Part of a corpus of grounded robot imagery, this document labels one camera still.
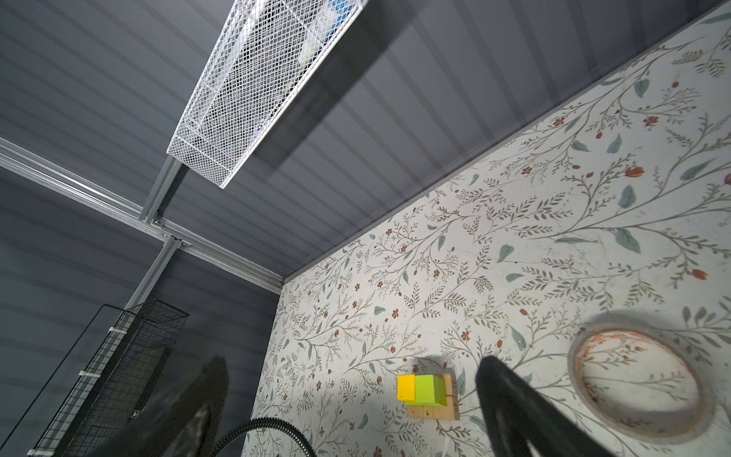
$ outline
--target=gray corrugated wall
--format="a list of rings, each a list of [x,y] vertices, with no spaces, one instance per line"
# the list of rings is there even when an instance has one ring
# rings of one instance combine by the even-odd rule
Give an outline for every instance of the gray corrugated wall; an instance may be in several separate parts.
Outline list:
[[[0,169],[0,442],[94,312],[103,303],[124,307],[161,247]],[[247,420],[278,297],[183,252],[151,296],[191,314],[158,386],[223,355],[231,386],[220,431]],[[117,316],[100,313],[0,457],[35,445]]]
[[[190,313],[156,389],[223,355],[229,390],[218,436],[249,420],[279,296],[178,252],[151,297]],[[239,456],[242,445],[243,439],[219,455]]]
[[[162,244],[0,169],[0,441],[104,303],[124,307]],[[106,308],[0,456],[24,456],[119,315]]]

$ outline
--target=metal frame bar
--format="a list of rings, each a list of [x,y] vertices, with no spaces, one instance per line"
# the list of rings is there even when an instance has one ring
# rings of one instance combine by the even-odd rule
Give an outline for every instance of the metal frame bar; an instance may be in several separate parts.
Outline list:
[[[132,297],[129,298],[127,305],[124,307],[125,309],[130,309],[147,300],[147,297],[150,295],[150,292],[152,292],[153,287],[155,287],[157,280],[160,278],[162,271],[165,269],[170,259],[173,258],[173,254],[175,254],[175,251],[178,250],[182,243],[183,240],[172,236],[165,240],[165,243],[162,245],[162,250],[160,250],[160,253],[157,254],[152,265],[150,265],[150,269],[147,270],[142,281],[138,284],[137,289],[135,289],[134,293],[132,293]]]
[[[2,137],[0,137],[0,167],[65,195],[160,241],[165,241],[169,237],[181,239],[181,251],[223,268],[229,273],[275,294],[281,294],[281,286],[284,281],[277,273],[163,218],[146,224],[140,220],[142,206]]]
[[[140,221],[151,224],[155,219],[160,205],[163,199],[165,199],[167,191],[170,190],[170,186],[173,185],[173,181],[178,175],[182,164],[183,162],[180,162],[175,157],[167,156],[160,173],[157,175],[155,184],[152,185],[150,194],[147,196],[147,200],[140,211],[140,217],[138,218]]]

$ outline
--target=wall trim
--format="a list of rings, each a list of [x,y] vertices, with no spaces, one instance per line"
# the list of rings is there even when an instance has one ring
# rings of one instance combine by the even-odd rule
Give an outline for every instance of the wall trim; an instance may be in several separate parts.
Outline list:
[[[94,209],[160,241],[183,241],[180,249],[266,290],[281,294],[277,273],[165,218],[141,221],[143,207],[0,137],[0,167]]]

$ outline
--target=black wire basket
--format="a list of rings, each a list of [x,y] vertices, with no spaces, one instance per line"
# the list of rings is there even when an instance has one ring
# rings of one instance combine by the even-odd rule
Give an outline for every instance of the black wire basket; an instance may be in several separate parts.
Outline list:
[[[29,455],[85,456],[133,420],[188,316],[160,300],[123,311]]]

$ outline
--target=white wire mesh basket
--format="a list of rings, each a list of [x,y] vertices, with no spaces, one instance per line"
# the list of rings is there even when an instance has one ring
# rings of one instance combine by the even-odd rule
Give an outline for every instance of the white wire mesh basket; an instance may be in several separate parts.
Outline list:
[[[235,0],[167,153],[222,189],[368,0]]]

